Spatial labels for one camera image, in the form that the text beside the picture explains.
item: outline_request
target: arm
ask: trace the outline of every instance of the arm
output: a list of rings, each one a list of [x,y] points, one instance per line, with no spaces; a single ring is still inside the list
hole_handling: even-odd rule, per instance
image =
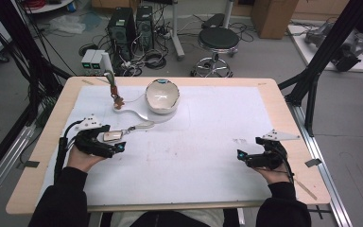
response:
[[[265,168],[255,170],[267,180],[272,193],[272,197],[258,211],[256,226],[311,226],[307,206],[297,201],[296,190],[285,173],[285,166],[279,166],[276,171]]]
[[[46,188],[28,226],[88,226],[87,197],[83,188],[87,172],[103,159],[82,153],[73,146],[67,167],[58,181]]]

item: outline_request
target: robotic arm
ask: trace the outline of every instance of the robotic arm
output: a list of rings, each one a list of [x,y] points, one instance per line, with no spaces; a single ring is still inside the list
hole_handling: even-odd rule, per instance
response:
[[[237,150],[237,159],[245,162],[248,167],[268,167],[273,170],[287,160],[287,152],[279,141],[256,137],[255,142],[264,146],[264,153],[249,155],[240,149]]]
[[[111,126],[102,126],[95,116],[91,115],[82,121],[76,121],[66,129],[64,136],[59,140],[58,156],[54,170],[54,182],[56,182],[61,175],[66,153],[69,149],[67,133],[73,126],[76,126],[76,129],[79,130],[78,134],[75,136],[75,146],[78,147],[81,152],[104,158],[112,158],[115,153],[123,152],[125,150],[126,142],[114,144],[112,146],[101,143],[96,139],[100,133],[109,131]]]
[[[307,44],[314,44],[316,47],[320,47],[333,25],[334,23],[326,22],[317,30],[308,31],[304,41]],[[335,56],[331,59],[331,63],[338,71],[346,72],[361,61],[358,59],[358,56],[362,52],[363,40],[357,38],[352,31]]]

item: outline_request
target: round stool seat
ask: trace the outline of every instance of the round stool seat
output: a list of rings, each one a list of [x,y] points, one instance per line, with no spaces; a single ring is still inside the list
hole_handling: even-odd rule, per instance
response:
[[[224,27],[208,27],[199,33],[199,44],[210,49],[231,49],[238,42],[238,36]]]

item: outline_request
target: black metal pole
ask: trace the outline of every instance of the black metal pole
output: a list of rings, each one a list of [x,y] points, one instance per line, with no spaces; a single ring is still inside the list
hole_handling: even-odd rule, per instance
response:
[[[56,76],[64,79],[71,76],[44,58],[28,27],[10,0],[0,0],[0,21],[25,59],[25,61],[18,61],[17,56],[13,52],[10,53],[20,71],[30,83],[30,103],[0,144],[1,162],[23,126],[31,124],[37,117],[41,100],[45,96],[57,96],[61,92],[62,86]],[[4,46],[8,46],[2,37],[0,37],[0,41]]]
[[[298,76],[279,84],[279,88],[284,89],[296,83],[293,91],[285,97],[286,102],[291,102],[296,106],[300,106],[305,95],[309,93],[305,113],[305,127],[311,136],[314,136],[312,126],[320,74],[362,17],[363,0],[351,0],[305,70]]]

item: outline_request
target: computer tower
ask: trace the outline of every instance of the computer tower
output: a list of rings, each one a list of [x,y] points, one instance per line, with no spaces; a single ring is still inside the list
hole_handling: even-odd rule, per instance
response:
[[[140,50],[148,51],[154,48],[154,27],[151,6],[137,8],[135,17],[137,37]]]
[[[136,39],[135,23],[132,8],[116,8],[108,23],[108,35],[111,39],[115,65],[119,61],[133,59],[133,42]]]

